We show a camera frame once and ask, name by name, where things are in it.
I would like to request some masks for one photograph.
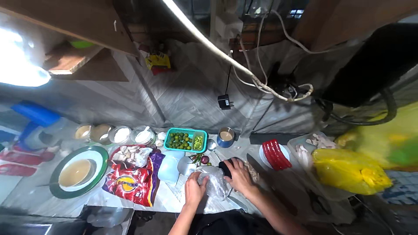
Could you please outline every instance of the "salt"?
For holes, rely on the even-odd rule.
[[[136,137],[135,137],[135,142],[137,143],[143,143],[145,141],[147,141],[150,137],[150,132],[149,131],[141,131],[139,132]]]
[[[121,143],[128,139],[129,137],[129,128],[121,128],[117,130],[115,134],[115,143]]]

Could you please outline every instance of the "coffee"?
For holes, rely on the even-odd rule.
[[[232,140],[232,135],[231,133],[227,132],[227,131],[222,131],[220,133],[221,139],[224,141],[230,141]]]

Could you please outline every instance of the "knife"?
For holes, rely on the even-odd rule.
[[[287,197],[278,191],[274,187],[274,183],[272,177],[267,173],[267,171],[250,155],[247,153],[247,161],[250,165],[255,169],[255,171],[259,174],[260,178],[264,180],[264,182],[271,188],[274,196],[286,207],[287,211],[292,215],[296,216],[298,214],[298,209],[293,205]]]
[[[246,205],[244,205],[244,203],[242,203],[240,200],[234,198],[233,196],[228,196],[227,201],[232,205],[235,204],[235,205],[241,207],[244,210],[245,213],[248,213],[248,207]]]

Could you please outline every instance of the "green rimmed plate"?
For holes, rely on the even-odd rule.
[[[85,184],[80,186],[63,187],[59,185],[58,178],[61,171],[72,162],[81,159],[92,159],[96,162],[97,170],[94,176]],[[109,154],[107,153],[106,149],[99,146],[86,146],[70,153],[58,164],[52,173],[51,179],[49,180],[49,189],[51,193],[60,199],[79,197],[87,193],[94,186],[96,186],[105,175],[107,170],[107,159],[109,159]]]

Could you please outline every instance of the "plate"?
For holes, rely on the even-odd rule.
[[[285,156],[285,158],[286,158],[288,161],[290,161],[290,155],[289,155],[289,152],[285,149],[285,147],[283,147],[283,145],[279,144],[279,147],[280,147],[280,150],[282,151],[283,155]],[[265,157],[265,154],[264,154],[264,150],[263,150],[263,146],[262,146],[262,145],[260,146],[259,154],[260,154],[261,161],[263,161],[263,163],[264,163],[266,166],[268,166],[268,167],[270,167],[271,169],[273,169],[273,167],[270,165],[270,163],[267,161],[267,158]]]
[[[97,167],[93,177],[86,183],[79,186],[63,187],[59,185],[58,178],[61,171],[65,167],[69,166],[72,162],[82,159],[92,159],[96,162]],[[109,159],[109,154],[107,153],[106,149],[99,146],[86,146],[70,153],[58,164],[52,173],[51,179],[49,181],[51,184],[49,186],[51,193],[60,199],[79,197],[87,193],[94,186],[96,186],[105,175],[107,170],[107,159]]]

